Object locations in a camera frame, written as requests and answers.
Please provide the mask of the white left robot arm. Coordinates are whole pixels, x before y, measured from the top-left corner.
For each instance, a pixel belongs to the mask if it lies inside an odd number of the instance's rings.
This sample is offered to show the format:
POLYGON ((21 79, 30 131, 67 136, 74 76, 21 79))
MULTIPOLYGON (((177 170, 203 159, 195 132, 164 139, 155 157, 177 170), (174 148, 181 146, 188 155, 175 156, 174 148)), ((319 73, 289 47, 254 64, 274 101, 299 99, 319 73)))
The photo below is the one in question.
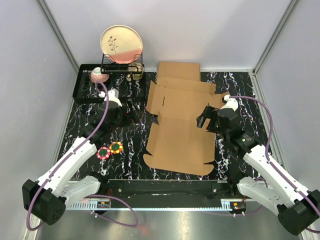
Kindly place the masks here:
POLYGON ((96 172, 88 173, 82 180, 68 184, 75 172, 92 156, 104 161, 111 155, 122 152, 124 147, 119 141, 104 146, 106 138, 114 129, 139 122, 138 110, 133 108, 128 111, 117 98, 104 101, 101 113, 100 120, 94 119, 86 125, 82 134, 74 140, 70 149, 51 169, 36 181, 28 179, 22 185, 28 230, 37 230, 37 227, 31 226, 31 216, 40 219, 42 224, 53 225, 66 209, 82 199, 98 200, 95 207, 89 208, 96 217, 102 217, 113 200, 122 203, 130 211, 133 210, 124 200, 111 195, 108 180, 96 172))

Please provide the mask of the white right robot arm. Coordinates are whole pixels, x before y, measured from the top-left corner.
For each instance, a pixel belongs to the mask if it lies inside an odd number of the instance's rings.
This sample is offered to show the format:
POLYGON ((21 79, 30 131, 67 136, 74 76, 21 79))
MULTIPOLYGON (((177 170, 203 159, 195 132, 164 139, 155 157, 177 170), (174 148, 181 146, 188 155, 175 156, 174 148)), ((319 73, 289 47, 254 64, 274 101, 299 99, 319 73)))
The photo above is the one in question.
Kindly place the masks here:
POLYGON ((240 116, 232 107, 215 108, 207 105, 197 117, 197 127, 219 135, 223 145, 257 170, 269 184, 255 182, 251 177, 236 173, 229 178, 228 195, 249 197, 273 212, 280 224, 298 236, 320 218, 320 192, 294 179, 269 153, 253 133, 240 126, 240 116))

